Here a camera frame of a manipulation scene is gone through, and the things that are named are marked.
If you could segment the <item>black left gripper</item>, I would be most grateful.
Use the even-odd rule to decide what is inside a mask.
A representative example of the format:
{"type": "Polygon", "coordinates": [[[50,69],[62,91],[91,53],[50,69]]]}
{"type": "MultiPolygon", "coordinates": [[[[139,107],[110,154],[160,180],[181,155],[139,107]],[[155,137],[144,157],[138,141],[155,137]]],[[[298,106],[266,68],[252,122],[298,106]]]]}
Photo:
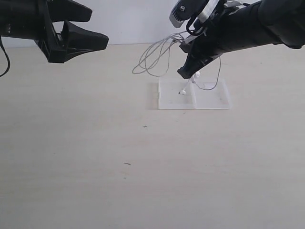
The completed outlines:
{"type": "Polygon", "coordinates": [[[0,35],[33,40],[50,63],[105,50],[109,37],[69,22],[88,22],[92,9],[74,0],[2,0],[0,35]],[[60,35],[53,22],[65,21],[60,35]]]}

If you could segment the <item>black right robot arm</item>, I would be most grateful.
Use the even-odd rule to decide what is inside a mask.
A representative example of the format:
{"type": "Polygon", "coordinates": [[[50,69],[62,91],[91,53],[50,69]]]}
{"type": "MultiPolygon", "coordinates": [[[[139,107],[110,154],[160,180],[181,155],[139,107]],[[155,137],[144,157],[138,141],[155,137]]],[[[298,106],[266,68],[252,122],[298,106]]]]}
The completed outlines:
{"type": "Polygon", "coordinates": [[[189,79],[226,52],[268,44],[300,49],[305,44],[304,0],[180,0],[170,14],[174,27],[186,21],[188,54],[179,75],[189,79]]]}

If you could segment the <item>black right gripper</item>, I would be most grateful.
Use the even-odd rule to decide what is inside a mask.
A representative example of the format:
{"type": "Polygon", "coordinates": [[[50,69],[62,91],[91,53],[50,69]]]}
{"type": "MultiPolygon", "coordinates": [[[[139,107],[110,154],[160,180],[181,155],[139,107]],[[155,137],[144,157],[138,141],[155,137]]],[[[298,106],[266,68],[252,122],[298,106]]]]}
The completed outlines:
{"type": "Polygon", "coordinates": [[[241,49],[239,14],[212,14],[204,22],[194,14],[188,20],[186,30],[189,36],[180,44],[180,49],[187,57],[177,70],[184,79],[190,79],[219,55],[241,49]]]}

